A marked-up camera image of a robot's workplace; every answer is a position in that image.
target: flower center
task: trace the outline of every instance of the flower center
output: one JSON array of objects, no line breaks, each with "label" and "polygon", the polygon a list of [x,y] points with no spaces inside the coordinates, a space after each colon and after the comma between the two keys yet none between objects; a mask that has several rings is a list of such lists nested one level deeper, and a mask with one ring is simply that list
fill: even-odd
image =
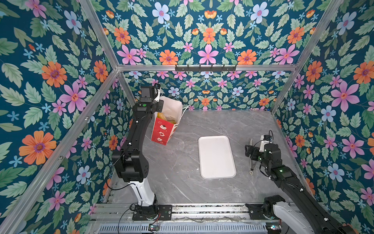
[{"label": "flower center", "polygon": [[369,74],[369,70],[368,69],[365,69],[362,71],[362,75],[363,76],[367,76]]},{"label": "flower center", "polygon": [[77,101],[78,99],[79,99],[79,97],[78,97],[77,94],[73,94],[73,96],[71,97],[72,101]]},{"label": "flower center", "polygon": [[34,150],[35,152],[40,153],[41,151],[43,151],[44,147],[44,143],[37,143],[37,145],[34,146]]},{"label": "flower center", "polygon": [[341,98],[341,99],[346,99],[347,96],[348,96],[348,95],[347,95],[346,93],[342,93],[341,96],[340,96],[340,98]]},{"label": "flower center", "polygon": [[58,72],[58,70],[53,70],[53,71],[50,73],[50,76],[51,76],[53,79],[56,79],[57,77],[60,76],[60,73]]}]

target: white tray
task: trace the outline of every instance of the white tray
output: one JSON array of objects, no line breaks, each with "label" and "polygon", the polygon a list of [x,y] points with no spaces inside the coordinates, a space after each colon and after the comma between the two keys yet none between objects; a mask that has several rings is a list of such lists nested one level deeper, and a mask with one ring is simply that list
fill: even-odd
[{"label": "white tray", "polygon": [[227,136],[199,138],[200,174],[204,179],[231,178],[236,175]]}]

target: floral wallpaper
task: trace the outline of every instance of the floral wallpaper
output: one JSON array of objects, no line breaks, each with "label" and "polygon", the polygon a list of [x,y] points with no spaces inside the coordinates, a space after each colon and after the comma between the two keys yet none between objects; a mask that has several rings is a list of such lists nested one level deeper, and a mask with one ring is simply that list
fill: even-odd
[{"label": "floral wallpaper", "polygon": [[248,65],[295,63],[328,3],[108,0],[93,5],[123,64]]},{"label": "floral wallpaper", "polygon": [[[0,3],[0,222],[111,71],[77,1]],[[84,233],[126,133],[114,82],[17,233]]]},{"label": "floral wallpaper", "polygon": [[189,110],[270,110],[289,72],[125,72],[136,99],[142,85],[161,84],[163,95],[189,105]]},{"label": "floral wallpaper", "polygon": [[374,231],[374,1],[346,0],[276,116],[315,198]]}]

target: table surface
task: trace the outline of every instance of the table surface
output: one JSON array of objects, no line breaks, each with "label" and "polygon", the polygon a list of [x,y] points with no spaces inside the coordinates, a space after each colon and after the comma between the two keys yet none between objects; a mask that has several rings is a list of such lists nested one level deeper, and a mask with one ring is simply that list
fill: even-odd
[{"label": "table surface", "polygon": [[[283,164],[299,174],[296,161],[268,111],[187,111],[166,146],[150,140],[153,121],[149,124],[143,144],[148,159],[148,180],[162,203],[262,203],[265,197],[281,195],[291,199],[274,182],[262,175],[256,166],[249,174],[249,158],[244,146],[260,140],[261,135],[274,133],[274,142],[282,152]],[[202,136],[225,135],[229,138],[236,176],[204,179],[200,175],[198,139]],[[127,183],[119,179],[116,188]],[[137,202],[131,187],[112,191],[111,203]]]}]

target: gray marble table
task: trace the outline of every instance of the gray marble table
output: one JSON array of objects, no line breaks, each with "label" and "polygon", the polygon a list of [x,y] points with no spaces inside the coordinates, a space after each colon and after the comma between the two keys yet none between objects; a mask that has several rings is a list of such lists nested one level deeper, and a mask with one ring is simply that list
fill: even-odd
[{"label": "gray marble table", "polygon": [[[265,197],[279,194],[291,201],[269,178],[262,175],[258,165],[249,174],[249,158],[244,146],[274,133],[275,143],[282,151],[283,164],[296,174],[295,159],[275,119],[268,111],[187,111],[166,146],[150,140],[153,121],[144,139],[143,154],[148,159],[148,180],[159,203],[262,203]],[[225,135],[229,138],[236,176],[225,179],[204,179],[200,175],[197,140],[202,136]],[[125,183],[120,179],[117,188]],[[111,203],[133,203],[136,197],[127,187],[112,191]]]}]

